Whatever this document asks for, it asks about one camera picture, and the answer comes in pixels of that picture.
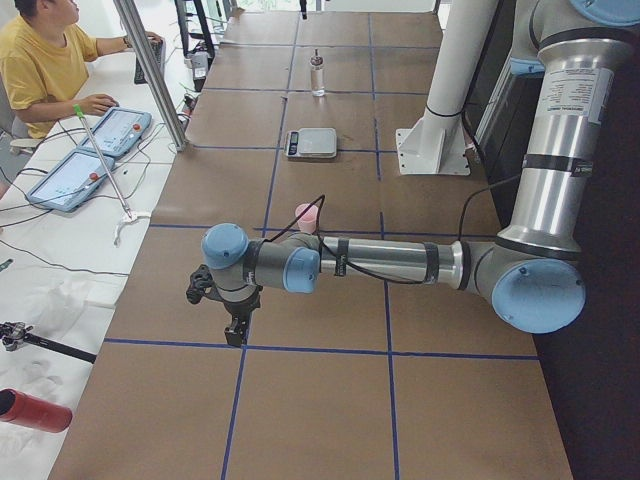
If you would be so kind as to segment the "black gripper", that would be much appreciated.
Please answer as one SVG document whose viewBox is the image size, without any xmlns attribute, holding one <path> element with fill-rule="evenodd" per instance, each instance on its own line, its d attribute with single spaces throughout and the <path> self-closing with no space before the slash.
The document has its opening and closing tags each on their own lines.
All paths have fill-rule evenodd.
<svg viewBox="0 0 640 480">
<path fill-rule="evenodd" d="M 258 309 L 260 304 L 261 286 L 248 285 L 237 290 L 225 290 L 219 288 L 223 305 L 231 315 L 232 323 L 224 330 L 226 342 L 229 346 L 242 346 L 247 343 L 249 320 L 252 312 Z"/>
</svg>

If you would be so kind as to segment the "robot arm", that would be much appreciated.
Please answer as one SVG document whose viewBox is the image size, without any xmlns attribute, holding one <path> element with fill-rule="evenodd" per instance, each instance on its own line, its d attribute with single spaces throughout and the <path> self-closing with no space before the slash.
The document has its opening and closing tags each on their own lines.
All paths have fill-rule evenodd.
<svg viewBox="0 0 640 480">
<path fill-rule="evenodd" d="M 247 341 L 265 287 L 314 290 L 321 273 L 360 273 L 399 284 L 445 283 L 485 298 L 528 333 L 548 333 L 581 313 L 586 288 L 573 231 L 615 69 L 639 34 L 635 1 L 520 1 L 511 70 L 541 73 L 529 143 L 510 224 L 491 242 L 449 245 L 349 239 L 318 233 L 252 240 L 230 223 L 204 235 L 203 264 L 187 298 L 222 303 L 227 342 Z"/>
</svg>

